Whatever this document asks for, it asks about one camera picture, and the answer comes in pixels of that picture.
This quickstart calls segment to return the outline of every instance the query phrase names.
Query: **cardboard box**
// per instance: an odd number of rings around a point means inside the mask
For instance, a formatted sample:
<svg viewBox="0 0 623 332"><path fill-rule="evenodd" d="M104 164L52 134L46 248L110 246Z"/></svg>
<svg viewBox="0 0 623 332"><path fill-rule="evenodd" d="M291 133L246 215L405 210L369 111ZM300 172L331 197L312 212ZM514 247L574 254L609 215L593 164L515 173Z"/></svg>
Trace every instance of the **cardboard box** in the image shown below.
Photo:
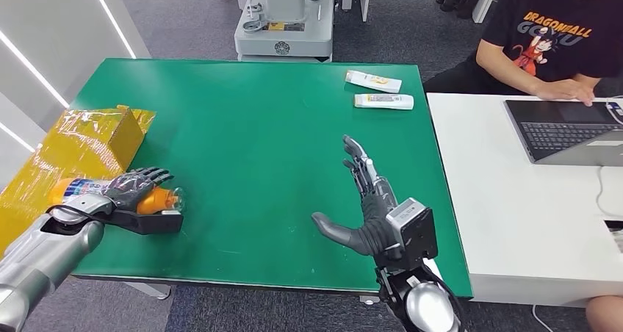
<svg viewBox="0 0 623 332"><path fill-rule="evenodd" d="M50 207L48 193L61 178L111 179L125 172L154 116L124 106L65 110L0 194L0 252Z"/></svg>

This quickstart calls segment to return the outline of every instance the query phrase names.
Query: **cartoon print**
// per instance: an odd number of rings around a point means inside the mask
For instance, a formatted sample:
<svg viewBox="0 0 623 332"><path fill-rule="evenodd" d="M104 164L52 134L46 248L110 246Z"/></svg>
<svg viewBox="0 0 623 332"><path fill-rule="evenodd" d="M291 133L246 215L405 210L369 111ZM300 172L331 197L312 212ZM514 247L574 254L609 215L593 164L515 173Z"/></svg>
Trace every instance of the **cartoon print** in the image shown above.
<svg viewBox="0 0 623 332"><path fill-rule="evenodd" d="M552 50L555 44L554 31L543 27L532 39L528 48L524 49L519 44L513 47L513 50L519 49L519 57L513 62L530 75L536 76L536 64L547 63L547 58L543 57L543 53Z"/></svg>

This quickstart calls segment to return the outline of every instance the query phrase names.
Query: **person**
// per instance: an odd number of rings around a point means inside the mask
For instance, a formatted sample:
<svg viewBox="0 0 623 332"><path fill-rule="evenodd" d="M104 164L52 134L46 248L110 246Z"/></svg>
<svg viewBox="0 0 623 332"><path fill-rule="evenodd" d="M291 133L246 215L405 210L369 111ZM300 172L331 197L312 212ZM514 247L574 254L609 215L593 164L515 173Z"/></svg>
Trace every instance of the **person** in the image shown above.
<svg viewBox="0 0 623 332"><path fill-rule="evenodd" d="M591 105L623 61L623 0L500 0L478 50L427 93L536 95Z"/></svg>
<svg viewBox="0 0 623 332"><path fill-rule="evenodd" d="M591 299L586 306L586 319L593 332L622 332L623 297Z"/></svg>

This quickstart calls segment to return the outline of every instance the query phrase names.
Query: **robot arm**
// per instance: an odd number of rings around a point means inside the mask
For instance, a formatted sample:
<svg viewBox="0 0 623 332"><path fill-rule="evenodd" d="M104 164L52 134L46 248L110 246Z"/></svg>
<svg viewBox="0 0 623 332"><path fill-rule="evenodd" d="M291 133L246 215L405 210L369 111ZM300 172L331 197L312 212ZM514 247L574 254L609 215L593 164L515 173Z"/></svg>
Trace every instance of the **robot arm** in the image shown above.
<svg viewBox="0 0 623 332"><path fill-rule="evenodd" d="M349 136L343 140L353 159L344 165L361 196L364 224L346 228L316 212L311 218L318 230L361 255L374 257L379 296L407 331L464 331L450 297L460 315L458 301L424 262L437 256L432 210L413 198L398 204L389 182L377 174L364 149Z"/></svg>
<svg viewBox="0 0 623 332"><path fill-rule="evenodd" d="M21 331L41 299L99 245L104 224L138 234L179 231L177 211L136 213L139 201L172 177L159 168L135 170L115 178L102 194L81 195L37 218L0 261L0 332Z"/></svg>
<svg viewBox="0 0 623 332"><path fill-rule="evenodd" d="M89 214L110 214L113 209L109 198L95 194L66 205ZM0 261L0 331L20 331L41 298L54 292L99 245L104 225L86 219L68 209L52 209L8 247Z"/></svg>

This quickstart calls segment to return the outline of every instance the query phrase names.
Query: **green table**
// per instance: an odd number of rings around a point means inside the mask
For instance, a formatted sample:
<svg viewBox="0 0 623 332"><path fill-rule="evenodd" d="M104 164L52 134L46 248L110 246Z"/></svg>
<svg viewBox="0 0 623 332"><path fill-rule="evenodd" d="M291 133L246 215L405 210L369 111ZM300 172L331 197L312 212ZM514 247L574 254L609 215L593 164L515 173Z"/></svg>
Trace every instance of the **green table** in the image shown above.
<svg viewBox="0 0 623 332"><path fill-rule="evenodd" d="M356 109L347 69L403 80L412 111ZM436 262L471 296L447 184L414 65L107 59L77 109L151 109L157 116L132 167L171 170L187 193L178 234L140 236L107 226L78 276L160 283L240 284L376 292L374 262L329 241L312 212L362 222L341 161L342 135L359 141L399 201L433 208Z"/></svg>

